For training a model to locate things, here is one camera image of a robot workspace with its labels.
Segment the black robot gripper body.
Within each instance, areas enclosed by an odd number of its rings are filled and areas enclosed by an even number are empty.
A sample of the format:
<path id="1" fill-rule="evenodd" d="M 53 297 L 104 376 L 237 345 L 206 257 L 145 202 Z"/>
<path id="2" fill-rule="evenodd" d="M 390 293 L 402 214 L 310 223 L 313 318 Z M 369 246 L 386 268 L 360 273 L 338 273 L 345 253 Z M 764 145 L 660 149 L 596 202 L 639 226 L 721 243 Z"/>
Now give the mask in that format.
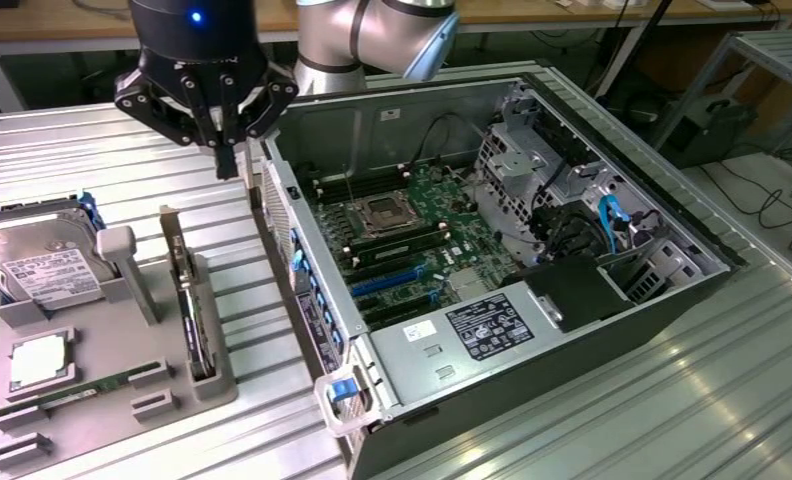
<path id="1" fill-rule="evenodd" d="M 229 88 L 248 98 L 268 60 L 258 44 L 250 1 L 130 1 L 141 44 L 138 70 L 160 91 L 185 98 L 185 75 L 208 100 Z"/>

